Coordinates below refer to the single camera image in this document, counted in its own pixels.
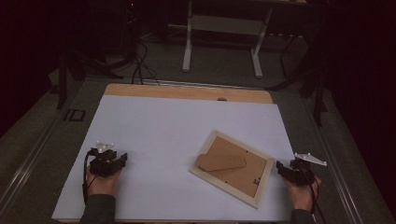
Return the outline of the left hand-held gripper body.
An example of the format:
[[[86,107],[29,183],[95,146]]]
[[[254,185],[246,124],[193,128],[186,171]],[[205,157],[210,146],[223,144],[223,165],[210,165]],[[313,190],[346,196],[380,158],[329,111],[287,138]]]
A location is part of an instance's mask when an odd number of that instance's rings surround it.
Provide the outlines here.
[[[91,153],[94,159],[90,162],[90,172],[93,175],[101,176],[101,171],[106,168],[116,166],[112,165],[112,154],[116,152],[113,144],[107,144],[97,141],[95,147],[92,148]]]

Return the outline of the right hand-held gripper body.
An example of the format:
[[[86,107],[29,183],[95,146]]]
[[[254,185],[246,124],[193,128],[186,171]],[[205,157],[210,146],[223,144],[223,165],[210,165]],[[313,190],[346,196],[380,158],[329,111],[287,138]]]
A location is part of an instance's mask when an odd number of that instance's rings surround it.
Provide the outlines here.
[[[290,168],[294,172],[291,182],[297,186],[312,185],[315,182],[315,174],[310,168],[312,163],[322,166],[327,165],[326,161],[316,158],[311,153],[295,153],[294,160],[290,162]]]

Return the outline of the wooden picture frame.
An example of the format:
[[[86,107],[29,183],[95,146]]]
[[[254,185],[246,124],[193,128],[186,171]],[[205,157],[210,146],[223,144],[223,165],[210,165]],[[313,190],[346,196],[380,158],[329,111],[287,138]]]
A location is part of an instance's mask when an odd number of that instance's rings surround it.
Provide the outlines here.
[[[258,209],[274,163],[273,157],[215,130],[205,141],[190,172]]]

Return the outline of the person's left hand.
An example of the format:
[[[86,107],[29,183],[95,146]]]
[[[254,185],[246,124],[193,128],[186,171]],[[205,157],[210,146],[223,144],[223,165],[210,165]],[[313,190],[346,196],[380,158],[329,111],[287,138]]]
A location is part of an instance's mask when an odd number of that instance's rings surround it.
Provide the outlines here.
[[[93,175],[90,168],[87,168],[88,195],[105,194],[114,196],[120,173],[121,171],[117,171],[108,177],[101,177]]]

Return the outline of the person's right hand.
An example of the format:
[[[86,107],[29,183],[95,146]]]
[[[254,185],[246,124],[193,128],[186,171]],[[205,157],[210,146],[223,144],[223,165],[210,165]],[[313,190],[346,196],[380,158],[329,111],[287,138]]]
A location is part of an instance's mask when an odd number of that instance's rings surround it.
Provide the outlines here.
[[[315,182],[311,186],[286,185],[290,194],[292,208],[310,212],[318,198],[318,188],[321,185],[321,180],[316,177]]]

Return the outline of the black floor socket plate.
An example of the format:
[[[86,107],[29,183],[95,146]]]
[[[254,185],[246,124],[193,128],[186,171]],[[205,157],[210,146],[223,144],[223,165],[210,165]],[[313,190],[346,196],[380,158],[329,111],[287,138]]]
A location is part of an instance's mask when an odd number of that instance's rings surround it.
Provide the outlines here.
[[[64,115],[64,121],[83,121],[86,116],[85,110],[68,109]]]

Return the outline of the black metal stand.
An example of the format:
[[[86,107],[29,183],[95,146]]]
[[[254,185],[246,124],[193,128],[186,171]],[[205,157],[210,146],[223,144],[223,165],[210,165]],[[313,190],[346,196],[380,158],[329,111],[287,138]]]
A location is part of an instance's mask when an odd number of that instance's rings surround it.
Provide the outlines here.
[[[318,32],[313,28],[302,29],[301,36],[308,45],[308,49],[299,64],[288,74],[283,57],[293,41],[297,38],[296,35],[292,36],[279,56],[282,73],[286,80],[274,86],[266,87],[265,89],[267,91],[280,91],[296,82],[303,81],[304,83],[299,89],[299,94],[303,98],[309,98],[312,94],[315,94],[313,117],[316,124],[321,127],[321,112],[326,110],[323,105],[325,71],[319,64],[319,57],[321,54],[315,50],[315,39],[317,34]]]
[[[59,76],[58,84],[55,85],[51,91],[56,93],[58,98],[57,109],[61,109],[67,99],[67,72],[70,72],[72,77],[76,80],[83,80],[85,78],[85,72],[83,66],[86,65],[93,70],[97,71],[100,75],[105,77],[122,79],[121,76],[116,75],[112,72],[112,69],[124,66],[129,61],[124,59],[120,62],[111,64],[101,64],[96,62],[94,59],[85,56],[81,51],[76,49],[70,49],[64,51],[58,60],[59,63]]]

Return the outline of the metal floor rail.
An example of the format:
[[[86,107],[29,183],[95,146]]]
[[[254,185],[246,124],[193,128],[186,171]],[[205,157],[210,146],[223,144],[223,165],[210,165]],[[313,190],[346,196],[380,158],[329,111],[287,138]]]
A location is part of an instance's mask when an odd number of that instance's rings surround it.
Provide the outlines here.
[[[34,170],[38,158],[43,153],[44,146],[47,144],[58,123],[59,121],[56,119],[46,126],[43,133],[39,135],[33,144],[33,148],[29,151],[25,160],[21,163],[14,176],[12,176],[6,189],[0,195],[0,219],[6,215],[7,210],[12,206],[16,197],[21,192],[21,189]]]
[[[347,137],[346,127],[341,128],[328,121],[333,116],[329,104],[325,105],[324,112],[319,113],[320,121],[316,121],[314,118],[314,100],[311,98],[303,99],[303,104],[316,130],[319,144],[328,163],[333,186],[347,216],[348,224],[362,224],[361,214],[348,185],[353,169],[351,163],[347,161],[347,153],[351,150],[347,148],[344,140],[353,144],[352,138]]]

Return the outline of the white metal desk frame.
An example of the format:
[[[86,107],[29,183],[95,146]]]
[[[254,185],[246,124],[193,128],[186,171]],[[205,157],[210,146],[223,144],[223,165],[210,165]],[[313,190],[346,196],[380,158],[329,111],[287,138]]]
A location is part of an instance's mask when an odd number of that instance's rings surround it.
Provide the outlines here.
[[[269,21],[273,14],[273,9],[269,7],[264,11],[264,19],[262,21],[254,21],[194,14],[192,12],[192,6],[193,0],[189,0],[187,18],[187,39],[182,63],[182,71],[190,71],[192,50],[191,34],[193,30],[199,30],[227,34],[257,36],[257,44],[254,48],[250,50],[250,56],[256,78],[262,78],[263,73],[261,62],[259,59],[259,52],[262,47],[262,41],[266,34]]]

